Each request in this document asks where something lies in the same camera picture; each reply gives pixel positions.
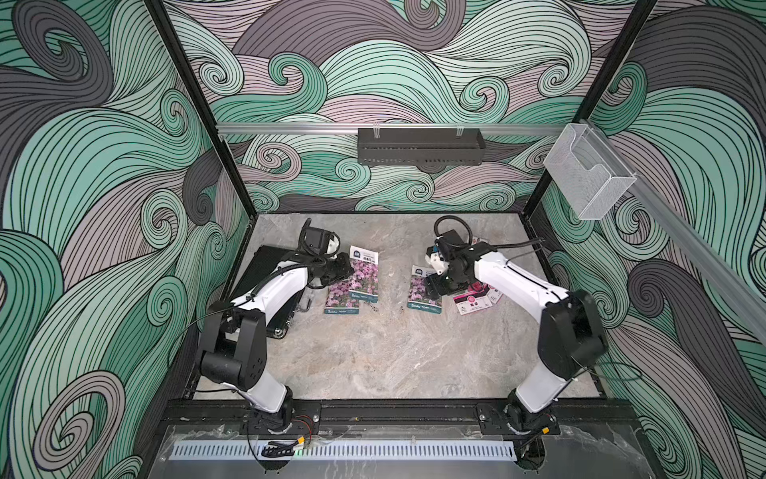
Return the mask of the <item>pink carnation seed packet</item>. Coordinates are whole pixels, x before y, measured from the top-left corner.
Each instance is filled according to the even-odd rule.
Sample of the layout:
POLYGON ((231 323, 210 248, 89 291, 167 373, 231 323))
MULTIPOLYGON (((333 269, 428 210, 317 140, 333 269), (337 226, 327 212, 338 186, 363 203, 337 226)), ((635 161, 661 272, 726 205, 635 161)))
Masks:
POLYGON ((486 283, 473 283, 464 293, 455 295, 453 303, 460 315, 470 315, 478 311, 492 309, 502 299, 503 295, 498 289, 494 289, 486 283))

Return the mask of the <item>purple flower seed packet front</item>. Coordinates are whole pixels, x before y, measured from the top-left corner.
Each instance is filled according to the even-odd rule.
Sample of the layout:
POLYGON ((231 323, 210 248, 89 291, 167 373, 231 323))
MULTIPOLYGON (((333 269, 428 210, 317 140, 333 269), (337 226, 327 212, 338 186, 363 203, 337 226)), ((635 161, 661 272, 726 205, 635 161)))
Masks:
POLYGON ((323 307, 326 315, 358 315, 360 303, 350 293, 351 281, 341 281, 328 288, 328 295, 323 307))

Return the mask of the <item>purple flower seed packet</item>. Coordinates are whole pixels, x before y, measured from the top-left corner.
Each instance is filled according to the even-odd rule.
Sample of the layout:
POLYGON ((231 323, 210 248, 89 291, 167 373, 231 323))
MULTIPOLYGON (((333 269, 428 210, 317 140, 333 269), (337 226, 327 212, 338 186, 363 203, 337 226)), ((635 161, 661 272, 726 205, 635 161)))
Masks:
POLYGON ((326 315, 358 315, 360 303, 350 293, 351 281, 341 281, 328 288, 328 295, 323 307, 326 315))
POLYGON ((423 313, 442 313, 441 299, 431 299, 427 293, 427 277, 435 273, 434 269, 413 265, 411 269, 410 287, 407 297, 408 309, 423 311, 423 313))
POLYGON ((349 257, 354 269, 354 273, 349 279, 349 295, 353 299, 359 299, 359 301, 378 303, 379 253, 352 245, 349 257))

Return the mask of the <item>purple flower seed packet back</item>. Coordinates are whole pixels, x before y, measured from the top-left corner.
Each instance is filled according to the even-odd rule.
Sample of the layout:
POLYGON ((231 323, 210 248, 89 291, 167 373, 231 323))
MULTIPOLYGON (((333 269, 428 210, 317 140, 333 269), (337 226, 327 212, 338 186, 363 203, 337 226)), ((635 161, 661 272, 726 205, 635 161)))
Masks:
POLYGON ((413 265, 411 269, 410 287, 407 297, 408 309, 423 311, 423 313, 442 313, 441 299, 431 299, 427 293, 427 277, 435 273, 434 269, 413 265))

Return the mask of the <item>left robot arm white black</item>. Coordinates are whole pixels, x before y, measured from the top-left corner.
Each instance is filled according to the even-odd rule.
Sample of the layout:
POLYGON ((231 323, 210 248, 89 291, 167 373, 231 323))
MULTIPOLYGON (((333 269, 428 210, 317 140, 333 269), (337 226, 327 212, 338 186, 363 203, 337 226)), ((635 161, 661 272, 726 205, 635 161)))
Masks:
POLYGON ((348 253, 286 255, 251 291, 220 305, 205 322, 197 352, 199 374, 246 400, 267 428, 289 428, 292 392, 267 371, 267 326, 312 283, 324 289, 353 273, 348 253))

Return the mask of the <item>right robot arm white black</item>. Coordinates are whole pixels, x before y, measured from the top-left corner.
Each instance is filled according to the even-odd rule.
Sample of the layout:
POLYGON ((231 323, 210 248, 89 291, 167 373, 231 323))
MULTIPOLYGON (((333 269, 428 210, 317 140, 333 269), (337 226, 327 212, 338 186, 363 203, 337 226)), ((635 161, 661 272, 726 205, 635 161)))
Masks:
POLYGON ((538 323, 537 363, 510 393, 504 415, 512 433, 518 435, 549 427, 551 404, 608 351, 596 301, 582 289, 568 291, 536 277, 486 243, 450 253, 433 245, 426 259, 435 269, 426 279, 430 299, 486 283, 538 323))

